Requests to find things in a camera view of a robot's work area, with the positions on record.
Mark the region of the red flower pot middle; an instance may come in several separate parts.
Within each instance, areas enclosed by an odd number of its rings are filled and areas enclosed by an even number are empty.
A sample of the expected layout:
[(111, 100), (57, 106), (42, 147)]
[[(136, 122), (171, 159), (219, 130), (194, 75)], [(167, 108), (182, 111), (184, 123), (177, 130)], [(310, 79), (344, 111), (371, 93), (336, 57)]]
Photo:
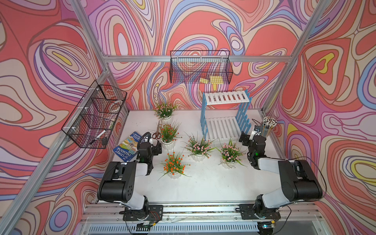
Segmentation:
[(162, 147), (167, 151), (171, 152), (174, 149), (175, 142), (181, 138), (179, 136), (178, 128), (180, 124), (174, 122), (172, 124), (161, 124), (159, 126), (159, 131), (161, 133)]

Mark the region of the red handled scissors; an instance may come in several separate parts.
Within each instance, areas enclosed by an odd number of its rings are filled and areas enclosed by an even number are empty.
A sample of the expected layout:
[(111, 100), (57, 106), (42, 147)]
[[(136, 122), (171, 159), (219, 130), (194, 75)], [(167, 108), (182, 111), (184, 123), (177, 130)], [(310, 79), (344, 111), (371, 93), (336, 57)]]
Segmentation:
[(161, 124), (160, 124), (160, 120), (159, 120), (158, 124), (157, 124), (157, 129), (152, 134), (152, 138), (155, 139), (155, 140), (159, 140), (161, 138), (161, 136), (162, 136), (162, 134), (160, 133), (160, 127), (161, 127)]

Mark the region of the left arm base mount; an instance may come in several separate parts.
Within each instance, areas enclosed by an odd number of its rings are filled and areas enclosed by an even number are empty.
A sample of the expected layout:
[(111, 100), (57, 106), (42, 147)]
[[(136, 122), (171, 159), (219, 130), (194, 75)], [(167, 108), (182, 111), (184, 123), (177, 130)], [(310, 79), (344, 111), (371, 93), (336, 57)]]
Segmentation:
[(163, 219), (163, 210), (163, 205), (144, 205), (141, 210), (132, 210), (125, 207), (123, 221), (158, 222)]

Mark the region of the yellow sponge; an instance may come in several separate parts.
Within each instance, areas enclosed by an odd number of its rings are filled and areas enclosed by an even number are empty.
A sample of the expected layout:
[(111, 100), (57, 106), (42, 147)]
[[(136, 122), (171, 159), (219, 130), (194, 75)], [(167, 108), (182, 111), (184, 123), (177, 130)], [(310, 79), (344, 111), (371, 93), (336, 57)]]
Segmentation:
[(220, 75), (210, 76), (209, 78), (200, 78), (199, 82), (203, 84), (209, 84), (209, 83), (216, 84), (216, 85), (224, 84), (223, 77)]

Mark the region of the blue picture book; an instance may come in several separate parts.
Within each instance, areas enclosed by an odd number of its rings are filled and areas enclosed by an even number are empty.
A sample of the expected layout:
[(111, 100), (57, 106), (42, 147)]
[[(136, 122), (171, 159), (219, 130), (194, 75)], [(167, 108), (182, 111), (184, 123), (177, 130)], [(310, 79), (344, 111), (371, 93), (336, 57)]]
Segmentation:
[(147, 138), (143, 138), (138, 132), (133, 132), (113, 149), (114, 156), (112, 161), (131, 162), (132, 160), (135, 160), (138, 153), (138, 143), (143, 143), (146, 139)]

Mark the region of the blue white slatted rack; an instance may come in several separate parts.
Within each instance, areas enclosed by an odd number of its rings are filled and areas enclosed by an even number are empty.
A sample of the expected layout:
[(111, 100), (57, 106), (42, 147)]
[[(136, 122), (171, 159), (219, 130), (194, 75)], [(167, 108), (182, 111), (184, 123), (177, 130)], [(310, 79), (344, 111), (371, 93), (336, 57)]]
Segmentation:
[[(204, 93), (201, 107), (200, 124), (204, 139), (208, 141), (236, 139), (241, 133), (248, 134), (252, 124), (247, 115), (252, 97), (250, 92), (232, 91)], [(222, 117), (206, 117), (207, 106), (235, 104), (236, 115)]]

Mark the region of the pink flower pot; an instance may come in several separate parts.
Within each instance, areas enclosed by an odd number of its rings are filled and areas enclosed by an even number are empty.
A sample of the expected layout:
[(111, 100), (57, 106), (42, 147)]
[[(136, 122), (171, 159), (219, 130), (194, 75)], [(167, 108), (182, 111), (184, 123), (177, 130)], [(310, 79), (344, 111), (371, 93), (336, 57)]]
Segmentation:
[(173, 112), (177, 109), (177, 105), (173, 103), (159, 104), (154, 112), (155, 116), (159, 119), (160, 124), (169, 124), (173, 115)]
[(245, 166), (241, 158), (244, 152), (241, 151), (240, 147), (237, 147), (232, 139), (227, 144), (221, 145), (217, 150), (221, 156), (220, 165), (225, 169), (236, 168), (237, 165)]
[(196, 162), (201, 162), (204, 159), (211, 157), (212, 152), (215, 150), (213, 142), (202, 139), (198, 139), (193, 135), (188, 135), (188, 141), (184, 149), (190, 152), (189, 156)]

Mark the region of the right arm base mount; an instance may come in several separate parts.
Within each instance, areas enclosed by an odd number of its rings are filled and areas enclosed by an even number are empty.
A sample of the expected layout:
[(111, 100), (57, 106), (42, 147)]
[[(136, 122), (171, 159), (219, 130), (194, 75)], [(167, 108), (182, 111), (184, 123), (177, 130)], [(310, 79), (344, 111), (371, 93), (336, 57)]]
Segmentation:
[(269, 209), (259, 204), (239, 204), (235, 211), (243, 220), (275, 220), (281, 219), (278, 209)]

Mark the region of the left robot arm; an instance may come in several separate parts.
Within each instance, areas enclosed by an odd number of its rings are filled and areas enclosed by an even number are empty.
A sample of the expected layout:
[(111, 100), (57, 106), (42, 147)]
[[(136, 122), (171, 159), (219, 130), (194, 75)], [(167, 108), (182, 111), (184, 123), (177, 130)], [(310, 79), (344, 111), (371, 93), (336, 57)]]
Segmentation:
[(137, 143), (137, 158), (132, 162), (110, 162), (100, 182), (99, 201), (119, 203), (131, 211), (149, 212), (146, 196), (135, 191), (135, 179), (149, 176), (154, 169), (153, 158), (162, 153), (162, 145), (152, 143), (152, 135), (146, 132)]

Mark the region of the pencil holder with pencils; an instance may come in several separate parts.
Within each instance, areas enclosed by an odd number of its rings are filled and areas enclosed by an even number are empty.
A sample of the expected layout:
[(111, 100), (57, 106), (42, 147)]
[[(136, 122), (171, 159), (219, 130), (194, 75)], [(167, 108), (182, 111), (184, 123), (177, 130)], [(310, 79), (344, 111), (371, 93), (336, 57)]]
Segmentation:
[(276, 126), (277, 121), (275, 118), (265, 116), (261, 124), (256, 126), (256, 136), (259, 135), (267, 138)]

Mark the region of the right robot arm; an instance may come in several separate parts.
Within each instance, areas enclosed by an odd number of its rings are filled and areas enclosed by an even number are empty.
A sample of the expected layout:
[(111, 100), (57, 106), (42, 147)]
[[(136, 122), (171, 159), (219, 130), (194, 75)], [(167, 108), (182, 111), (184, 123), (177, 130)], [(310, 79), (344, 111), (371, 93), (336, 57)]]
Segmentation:
[(276, 210), (301, 201), (319, 200), (323, 196), (311, 166), (306, 160), (281, 160), (265, 155), (266, 137), (241, 133), (239, 142), (248, 147), (247, 159), (256, 170), (269, 171), (280, 176), (281, 186), (267, 194), (260, 194), (255, 201), (257, 213)]

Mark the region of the orange flower pot front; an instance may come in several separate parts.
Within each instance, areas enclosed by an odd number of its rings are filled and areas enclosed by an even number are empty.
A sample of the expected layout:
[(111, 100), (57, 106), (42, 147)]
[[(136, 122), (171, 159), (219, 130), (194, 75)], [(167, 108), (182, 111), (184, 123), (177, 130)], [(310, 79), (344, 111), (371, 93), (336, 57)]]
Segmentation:
[(171, 179), (177, 179), (180, 176), (185, 174), (186, 166), (190, 164), (184, 164), (183, 161), (184, 154), (172, 152), (167, 154), (167, 158), (162, 163), (163, 165), (163, 175), (159, 178), (163, 178), (165, 175), (168, 175)]

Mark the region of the pink flower pot back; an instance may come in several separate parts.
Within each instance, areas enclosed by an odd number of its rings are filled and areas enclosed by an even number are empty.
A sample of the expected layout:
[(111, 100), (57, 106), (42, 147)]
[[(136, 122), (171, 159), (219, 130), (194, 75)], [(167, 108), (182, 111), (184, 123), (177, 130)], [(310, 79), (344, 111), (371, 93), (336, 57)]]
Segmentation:
[(155, 116), (159, 119), (160, 124), (169, 124), (173, 115), (173, 112), (177, 109), (177, 105), (173, 103), (159, 104), (154, 112)]

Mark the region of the white marker pen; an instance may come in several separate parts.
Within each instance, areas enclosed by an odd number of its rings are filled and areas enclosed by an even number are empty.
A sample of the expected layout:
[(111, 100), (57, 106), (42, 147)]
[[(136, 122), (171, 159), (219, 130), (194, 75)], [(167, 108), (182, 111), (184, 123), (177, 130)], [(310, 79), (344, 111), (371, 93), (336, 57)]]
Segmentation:
[(92, 145), (95, 141), (97, 141), (104, 133), (106, 133), (106, 130), (103, 130), (100, 134), (98, 134), (90, 143), (89, 145)]

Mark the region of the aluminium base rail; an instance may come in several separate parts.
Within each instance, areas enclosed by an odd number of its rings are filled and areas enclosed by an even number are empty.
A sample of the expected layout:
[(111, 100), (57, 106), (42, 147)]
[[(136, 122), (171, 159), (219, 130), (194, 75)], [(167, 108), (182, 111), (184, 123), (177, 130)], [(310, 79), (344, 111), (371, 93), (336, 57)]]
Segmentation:
[(115, 204), (86, 207), (75, 235), (330, 235), (315, 203), (279, 209), (276, 217), (258, 219), (239, 202), (163, 203), (161, 218), (147, 222), (124, 220)]

